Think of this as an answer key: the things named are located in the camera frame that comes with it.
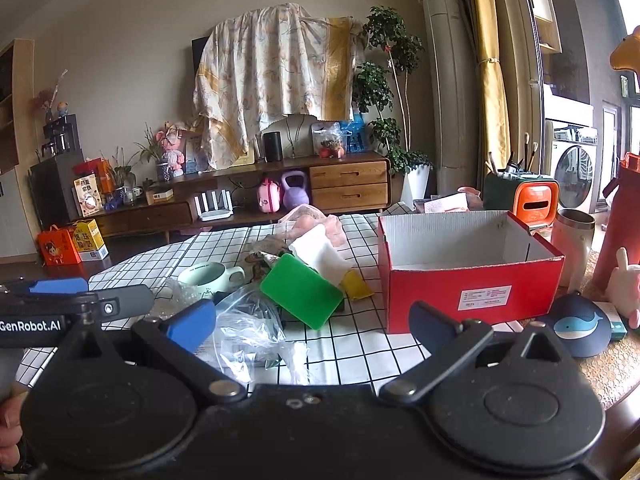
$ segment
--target pink plastic bag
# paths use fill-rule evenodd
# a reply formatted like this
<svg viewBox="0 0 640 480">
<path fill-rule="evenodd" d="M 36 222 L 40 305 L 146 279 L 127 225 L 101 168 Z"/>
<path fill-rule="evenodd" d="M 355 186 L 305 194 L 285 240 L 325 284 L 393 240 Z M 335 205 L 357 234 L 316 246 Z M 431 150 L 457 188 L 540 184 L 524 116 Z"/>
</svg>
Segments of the pink plastic bag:
<svg viewBox="0 0 640 480">
<path fill-rule="evenodd" d="M 293 225 L 289 226 L 287 222 L 293 222 Z M 292 242 L 318 224 L 324 225 L 326 237 L 329 238 L 332 246 L 340 247 L 347 243 L 347 237 L 338 217 L 325 216 L 322 211 L 309 204 L 299 205 L 283 216 L 278 222 L 280 229 L 276 236 Z"/>
</svg>

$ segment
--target green rectangular board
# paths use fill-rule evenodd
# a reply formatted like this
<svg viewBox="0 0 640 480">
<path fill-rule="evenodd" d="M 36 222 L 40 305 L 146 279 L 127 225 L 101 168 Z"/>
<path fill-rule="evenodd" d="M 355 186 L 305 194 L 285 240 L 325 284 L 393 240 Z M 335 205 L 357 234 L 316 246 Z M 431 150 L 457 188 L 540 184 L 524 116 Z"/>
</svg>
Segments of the green rectangular board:
<svg viewBox="0 0 640 480">
<path fill-rule="evenodd" d="M 284 254 L 260 284 L 260 291 L 309 328 L 319 330 L 344 294 L 292 254 Z"/>
</svg>

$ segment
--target orange gift bag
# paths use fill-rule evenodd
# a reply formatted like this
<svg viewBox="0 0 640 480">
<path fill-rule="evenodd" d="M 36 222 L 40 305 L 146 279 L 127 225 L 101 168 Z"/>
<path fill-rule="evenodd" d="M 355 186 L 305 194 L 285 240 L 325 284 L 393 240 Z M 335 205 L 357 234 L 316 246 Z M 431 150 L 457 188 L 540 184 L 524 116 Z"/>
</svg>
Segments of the orange gift bag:
<svg viewBox="0 0 640 480">
<path fill-rule="evenodd" d="M 56 225 L 52 225 L 49 231 L 38 235 L 38 244 L 48 266 L 74 265 L 81 261 L 67 229 L 58 229 Z"/>
</svg>

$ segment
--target pen holder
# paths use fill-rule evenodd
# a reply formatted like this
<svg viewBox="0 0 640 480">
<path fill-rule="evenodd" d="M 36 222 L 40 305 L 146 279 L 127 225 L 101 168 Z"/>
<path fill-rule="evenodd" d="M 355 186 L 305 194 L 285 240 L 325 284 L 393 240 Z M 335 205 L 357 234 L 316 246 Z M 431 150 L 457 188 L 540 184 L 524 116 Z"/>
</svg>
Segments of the pen holder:
<svg viewBox="0 0 640 480">
<path fill-rule="evenodd" d="M 537 173 L 504 175 L 488 173 L 484 178 L 484 209 L 511 211 L 530 229 L 551 225 L 558 211 L 558 183 Z"/>
</svg>

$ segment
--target whale print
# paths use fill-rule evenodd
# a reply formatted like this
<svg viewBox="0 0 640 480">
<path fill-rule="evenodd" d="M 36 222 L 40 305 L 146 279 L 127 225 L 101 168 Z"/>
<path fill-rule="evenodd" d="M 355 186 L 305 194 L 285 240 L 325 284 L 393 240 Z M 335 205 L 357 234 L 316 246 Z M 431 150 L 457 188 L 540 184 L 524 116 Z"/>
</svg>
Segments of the whale print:
<svg viewBox="0 0 640 480">
<path fill-rule="evenodd" d="M 595 312 L 591 321 L 585 321 L 575 316 L 563 317 L 554 325 L 554 332 L 562 339 L 581 339 L 592 334 L 601 319 Z"/>
</svg>

